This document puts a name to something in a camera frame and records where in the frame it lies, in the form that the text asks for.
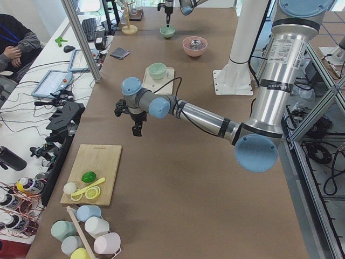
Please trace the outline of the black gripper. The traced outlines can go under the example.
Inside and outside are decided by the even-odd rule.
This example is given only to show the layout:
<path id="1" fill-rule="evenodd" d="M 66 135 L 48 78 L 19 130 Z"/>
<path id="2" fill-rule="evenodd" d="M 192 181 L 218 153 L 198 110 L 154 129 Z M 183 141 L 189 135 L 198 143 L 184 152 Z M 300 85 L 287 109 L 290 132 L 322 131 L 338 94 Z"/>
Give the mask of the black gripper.
<path id="1" fill-rule="evenodd" d="M 158 3 L 157 10 L 160 11 L 161 9 L 164 10 L 166 14 L 166 26 L 170 27 L 170 17 L 173 13 L 173 0 L 164 0 L 161 3 Z"/>
<path id="2" fill-rule="evenodd" d="M 145 121 L 147 121 L 147 112 L 141 112 L 138 114 L 131 114 L 130 115 L 132 120 L 134 121 L 134 126 L 132 127 L 132 133 L 135 137 L 142 136 L 142 126 Z"/>

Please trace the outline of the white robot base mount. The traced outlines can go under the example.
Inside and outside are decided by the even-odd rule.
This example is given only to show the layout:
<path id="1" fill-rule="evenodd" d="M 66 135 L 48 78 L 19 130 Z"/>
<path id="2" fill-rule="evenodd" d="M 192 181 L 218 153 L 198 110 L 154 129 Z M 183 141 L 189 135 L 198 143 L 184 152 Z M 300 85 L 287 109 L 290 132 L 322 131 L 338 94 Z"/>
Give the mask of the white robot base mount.
<path id="1" fill-rule="evenodd" d="M 222 70 L 213 72 L 216 95 L 253 95 L 250 56 L 269 7 L 268 0 L 243 1 L 229 61 Z"/>

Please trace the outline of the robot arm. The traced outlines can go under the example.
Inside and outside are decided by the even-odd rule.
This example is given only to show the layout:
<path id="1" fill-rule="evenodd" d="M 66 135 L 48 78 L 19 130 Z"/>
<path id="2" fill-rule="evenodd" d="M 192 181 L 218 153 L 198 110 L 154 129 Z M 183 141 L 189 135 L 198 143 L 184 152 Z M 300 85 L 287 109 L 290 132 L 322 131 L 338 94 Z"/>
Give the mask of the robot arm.
<path id="1" fill-rule="evenodd" d="M 193 12 L 195 7 L 207 1 L 208 0 L 179 0 L 178 2 L 180 5 L 181 13 L 187 16 Z M 166 14 L 166 26 L 169 28 L 171 14 L 174 11 L 174 0 L 165 0 L 162 3 L 158 3 L 157 10 L 160 11 L 161 9 L 163 9 L 164 13 Z"/>
<path id="2" fill-rule="evenodd" d="M 279 1 L 271 32 L 267 61 L 258 82 L 258 94 L 250 117 L 240 123 L 180 100 L 176 95 L 152 93 L 135 77 L 121 84 L 123 98 L 115 115 L 129 114 L 132 132 L 141 135 L 147 116 L 168 114 L 191 122 L 200 130 L 234 145 L 237 162 L 251 172 L 273 167 L 282 138 L 281 119 L 294 87 L 307 44 L 318 35 L 331 1 Z M 213 83 L 220 94 L 248 94 L 250 60 L 265 21 L 269 1 L 245 1 L 237 24 L 229 61 L 216 71 Z"/>

